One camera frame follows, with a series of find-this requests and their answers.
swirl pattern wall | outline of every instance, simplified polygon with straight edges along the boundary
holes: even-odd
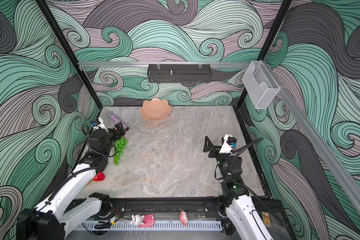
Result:
[[[282,0],[47,0],[79,61],[256,60]],[[149,83],[146,68],[87,68],[103,105],[236,105],[245,69],[211,83]]]
[[[360,186],[360,0],[293,5],[266,61]],[[257,155],[298,239],[360,239],[360,216],[282,99],[245,99]]]
[[[73,69],[34,0],[0,1],[0,240],[67,177],[99,112]]]

transparent acrylic bin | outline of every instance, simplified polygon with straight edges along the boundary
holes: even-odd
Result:
[[[280,91],[271,66],[263,61],[251,61],[243,83],[255,109],[265,109]]]

bunch of grapes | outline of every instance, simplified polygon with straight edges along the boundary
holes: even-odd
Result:
[[[119,140],[117,140],[114,143],[114,146],[116,148],[116,155],[113,157],[113,162],[116,165],[119,165],[120,157],[123,155],[123,150],[125,146],[127,145],[128,140],[125,137],[121,137]]]

yellow label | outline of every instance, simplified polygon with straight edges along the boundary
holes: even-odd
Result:
[[[269,213],[261,212],[263,216],[263,223],[266,227],[271,227],[271,219],[269,218]]]

white bunny toy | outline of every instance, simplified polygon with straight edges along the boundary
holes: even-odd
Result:
[[[144,225],[143,223],[143,219],[144,219],[144,215],[140,216],[139,214],[136,215],[132,215],[132,221],[131,224],[134,226],[139,226],[139,225]]]

